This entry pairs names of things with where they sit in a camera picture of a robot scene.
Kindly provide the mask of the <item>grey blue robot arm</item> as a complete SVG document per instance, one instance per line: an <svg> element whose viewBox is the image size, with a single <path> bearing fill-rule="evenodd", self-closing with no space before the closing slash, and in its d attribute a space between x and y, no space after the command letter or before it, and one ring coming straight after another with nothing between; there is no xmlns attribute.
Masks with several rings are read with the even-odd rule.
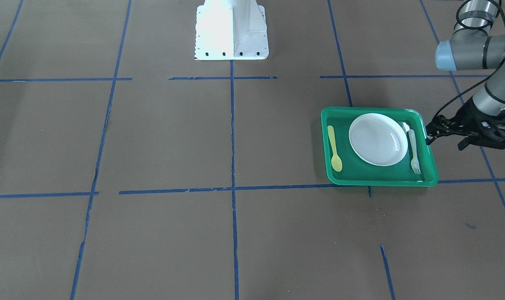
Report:
<svg viewBox="0 0 505 300"><path fill-rule="evenodd" d="M426 144L460 135L468 145L505 149L505 15L498 0L465 0L455 14L450 40L438 44L440 70L492 70L452 118L436 112L426 126Z"/></svg>

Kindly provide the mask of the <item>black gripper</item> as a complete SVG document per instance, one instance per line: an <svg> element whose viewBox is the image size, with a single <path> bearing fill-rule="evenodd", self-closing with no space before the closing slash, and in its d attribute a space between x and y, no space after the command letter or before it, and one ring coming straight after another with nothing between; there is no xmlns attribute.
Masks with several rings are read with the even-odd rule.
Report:
<svg viewBox="0 0 505 300"><path fill-rule="evenodd" d="M448 128L458 135L482 135L485 128L483 122L490 125L492 121L492 116L479 110L471 97L452 118L434 116L425 127L427 133L425 143L431 145L438 138L452 135Z"/></svg>

